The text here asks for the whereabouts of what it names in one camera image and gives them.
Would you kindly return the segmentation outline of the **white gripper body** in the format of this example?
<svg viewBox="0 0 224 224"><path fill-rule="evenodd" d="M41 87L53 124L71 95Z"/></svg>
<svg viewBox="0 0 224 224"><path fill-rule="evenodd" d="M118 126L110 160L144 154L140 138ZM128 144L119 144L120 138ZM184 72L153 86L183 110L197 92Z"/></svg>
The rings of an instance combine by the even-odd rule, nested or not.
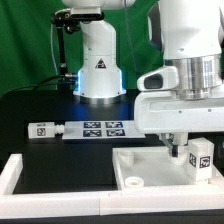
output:
<svg viewBox="0 0 224 224"><path fill-rule="evenodd" d="M200 100L181 100L174 88L179 84L174 66L163 66L137 81L140 94L134 103L136 129L143 134L224 131L224 84Z"/></svg>

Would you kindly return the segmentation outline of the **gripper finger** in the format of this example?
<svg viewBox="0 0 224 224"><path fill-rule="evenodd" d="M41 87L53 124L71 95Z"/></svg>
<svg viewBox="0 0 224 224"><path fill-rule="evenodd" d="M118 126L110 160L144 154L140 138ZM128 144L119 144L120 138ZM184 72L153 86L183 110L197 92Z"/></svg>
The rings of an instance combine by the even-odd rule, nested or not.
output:
<svg viewBox="0 0 224 224"><path fill-rule="evenodd" d="M162 133L161 134L161 140L165 144L165 146L168 148L169 155L171 157L178 157L178 145L174 143L174 141L168 140L168 134Z"/></svg>

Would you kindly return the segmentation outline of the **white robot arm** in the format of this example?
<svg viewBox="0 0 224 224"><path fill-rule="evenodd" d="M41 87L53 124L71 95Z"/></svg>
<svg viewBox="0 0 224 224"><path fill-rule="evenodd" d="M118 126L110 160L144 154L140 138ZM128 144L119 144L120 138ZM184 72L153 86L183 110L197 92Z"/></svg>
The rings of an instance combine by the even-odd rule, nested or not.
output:
<svg viewBox="0 0 224 224"><path fill-rule="evenodd" d="M101 42L108 36L101 16L136 0L62 1L84 34L85 59L74 94L89 100L114 98L121 78L115 69L115 44ZM163 53L163 66L137 80L134 122L139 132L224 131L223 9L221 0L157 0L150 8L149 43Z"/></svg>

